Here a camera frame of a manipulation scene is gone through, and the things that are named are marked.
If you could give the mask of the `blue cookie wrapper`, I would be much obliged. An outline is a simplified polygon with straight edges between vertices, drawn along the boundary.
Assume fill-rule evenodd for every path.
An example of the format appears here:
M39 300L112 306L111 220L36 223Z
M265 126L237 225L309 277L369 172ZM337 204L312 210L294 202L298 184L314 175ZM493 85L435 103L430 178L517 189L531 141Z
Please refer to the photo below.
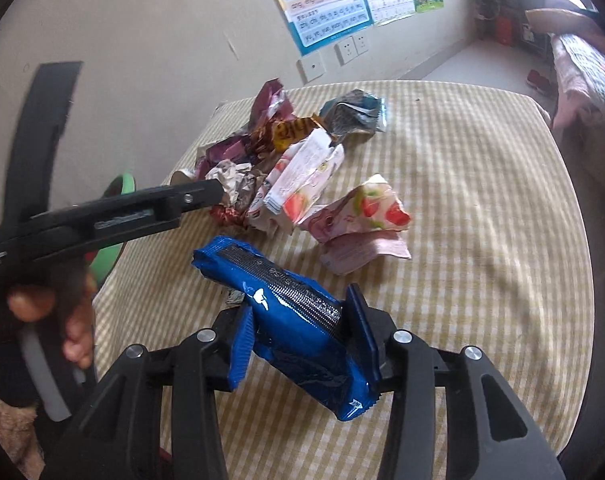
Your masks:
M339 340L341 303L316 281L229 236L196 249L192 264L205 278L244 295L257 356L338 420L349 422L380 399L375 380Z

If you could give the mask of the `green red trash bin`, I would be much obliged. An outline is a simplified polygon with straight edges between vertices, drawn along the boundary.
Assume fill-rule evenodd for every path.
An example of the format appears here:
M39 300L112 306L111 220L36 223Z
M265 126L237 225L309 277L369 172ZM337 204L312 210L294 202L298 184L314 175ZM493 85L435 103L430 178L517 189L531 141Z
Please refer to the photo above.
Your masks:
M129 172L124 172L109 183L109 186L103 193L103 197L111 198L130 194L135 191L136 184L134 177ZM124 247L123 242L116 242L118 226L115 226L114 219L115 216L112 214L106 220L100 221L101 227L98 229L98 235L100 235L101 245L96 246L84 255L90 274L94 278L94 281L96 281L97 288L101 288L105 283Z

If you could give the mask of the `small pink white wrapper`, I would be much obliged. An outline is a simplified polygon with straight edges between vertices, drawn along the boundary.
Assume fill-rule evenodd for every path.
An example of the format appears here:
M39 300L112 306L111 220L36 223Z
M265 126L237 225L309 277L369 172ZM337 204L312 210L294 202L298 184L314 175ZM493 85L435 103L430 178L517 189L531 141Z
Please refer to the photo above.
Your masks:
M374 231L333 238L324 245L321 262L334 274L347 275L379 257L412 258L406 242L397 232Z

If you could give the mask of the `strawberry pink white wrapper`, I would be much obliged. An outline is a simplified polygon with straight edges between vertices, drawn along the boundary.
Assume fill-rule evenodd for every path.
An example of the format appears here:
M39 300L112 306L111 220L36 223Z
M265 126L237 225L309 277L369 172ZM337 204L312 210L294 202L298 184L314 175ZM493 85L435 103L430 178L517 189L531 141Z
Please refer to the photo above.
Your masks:
M350 234L408 229L411 216L389 182L374 174L335 202L307 214L300 228L319 243Z

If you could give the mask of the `yellow checked table cloth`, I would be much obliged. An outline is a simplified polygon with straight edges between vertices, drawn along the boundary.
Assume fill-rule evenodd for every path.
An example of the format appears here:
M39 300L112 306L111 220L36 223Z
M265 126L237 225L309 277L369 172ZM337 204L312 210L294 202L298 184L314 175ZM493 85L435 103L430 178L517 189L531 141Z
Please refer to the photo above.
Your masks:
M348 136L345 160L319 199L329 204L373 174L393 187L411 222L411 260L377 258L338 276L307 232L220 230L206 210L180 229L124 246L94 299L96 367L129 344L155 350L210 326L226 290L191 265L225 234L335 297L358 283L371 306L431 346L483 350L526 405L554 452L583 403L595 296L583 215L542 108L528 96L450 82L367 81L288 90L298 116L352 88L388 105L385 132ZM353 422L252 356L232 394L217 394L230 479L375 479L391 396Z

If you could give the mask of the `crumpled white paper wrapper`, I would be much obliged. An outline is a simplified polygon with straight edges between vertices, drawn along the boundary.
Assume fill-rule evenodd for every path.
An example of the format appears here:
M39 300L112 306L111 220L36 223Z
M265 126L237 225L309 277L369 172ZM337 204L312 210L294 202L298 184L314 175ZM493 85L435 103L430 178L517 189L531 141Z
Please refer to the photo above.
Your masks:
M262 185L264 173L250 162L237 164L230 159L223 159L207 172L205 179L216 180L221 184L223 206L244 214Z

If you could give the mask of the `white strawberry milk carton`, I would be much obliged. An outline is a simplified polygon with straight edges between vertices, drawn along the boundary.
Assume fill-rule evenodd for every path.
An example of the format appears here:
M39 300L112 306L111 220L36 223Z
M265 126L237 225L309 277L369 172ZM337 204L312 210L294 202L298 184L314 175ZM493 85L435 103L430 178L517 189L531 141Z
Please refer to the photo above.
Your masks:
M293 226L319 200L345 159L342 144L333 145L322 128L313 130L299 145L263 202L270 214Z

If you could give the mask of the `orange yellow small wrapper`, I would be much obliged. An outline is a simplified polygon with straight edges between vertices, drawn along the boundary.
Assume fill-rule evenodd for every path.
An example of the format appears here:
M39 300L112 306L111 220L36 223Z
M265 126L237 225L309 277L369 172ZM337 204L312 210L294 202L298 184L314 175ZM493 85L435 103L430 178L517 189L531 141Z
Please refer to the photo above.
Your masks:
M284 153L291 145L306 139L319 128L324 129L325 125L316 114L276 122L271 129L273 148L277 153Z

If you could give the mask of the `grey teal crumpled wrapper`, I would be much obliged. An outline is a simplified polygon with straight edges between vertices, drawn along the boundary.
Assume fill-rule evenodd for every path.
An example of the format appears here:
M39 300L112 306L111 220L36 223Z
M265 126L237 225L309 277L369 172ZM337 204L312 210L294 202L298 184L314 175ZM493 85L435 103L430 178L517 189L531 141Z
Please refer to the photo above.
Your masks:
M350 134L385 132L388 107L383 98L361 89L353 89L339 98L327 101L320 110L325 130L337 144Z

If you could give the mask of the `purple pink crumpled bag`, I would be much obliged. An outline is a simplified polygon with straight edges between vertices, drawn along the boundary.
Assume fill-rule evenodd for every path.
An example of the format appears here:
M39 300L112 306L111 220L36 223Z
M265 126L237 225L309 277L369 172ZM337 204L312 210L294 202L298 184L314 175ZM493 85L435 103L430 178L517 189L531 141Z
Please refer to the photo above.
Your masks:
M274 127L294 118L294 107L281 81L266 81L252 103L247 124L231 136L199 149L195 162L196 179L203 180L222 160L252 165L263 162L274 152Z

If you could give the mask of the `red slippers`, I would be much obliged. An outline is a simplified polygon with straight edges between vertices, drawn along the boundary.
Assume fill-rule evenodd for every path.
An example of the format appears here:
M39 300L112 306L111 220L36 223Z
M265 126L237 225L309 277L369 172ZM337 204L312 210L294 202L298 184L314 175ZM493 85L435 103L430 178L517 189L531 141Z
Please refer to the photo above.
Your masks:
M546 76L543 76L537 70L530 70L526 76L526 84L533 88L542 96L552 98L557 93L557 86Z

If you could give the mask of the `bed with patterned quilt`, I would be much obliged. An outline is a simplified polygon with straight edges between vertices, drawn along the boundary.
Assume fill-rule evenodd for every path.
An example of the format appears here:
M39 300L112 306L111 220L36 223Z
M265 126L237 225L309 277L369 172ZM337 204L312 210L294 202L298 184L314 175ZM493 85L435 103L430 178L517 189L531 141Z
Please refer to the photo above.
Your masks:
M557 111L552 128L562 131L576 119L605 125L605 25L581 0L545 0L525 12L534 32L551 39L557 74Z

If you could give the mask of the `white double wall socket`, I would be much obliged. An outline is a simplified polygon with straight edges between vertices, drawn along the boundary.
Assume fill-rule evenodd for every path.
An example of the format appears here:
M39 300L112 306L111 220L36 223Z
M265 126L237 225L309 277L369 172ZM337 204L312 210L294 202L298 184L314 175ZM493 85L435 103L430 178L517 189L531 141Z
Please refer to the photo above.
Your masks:
M369 40L364 32L356 32L355 34L345 37L335 44L335 52L339 64L345 66L353 62L358 56L367 53L369 50Z

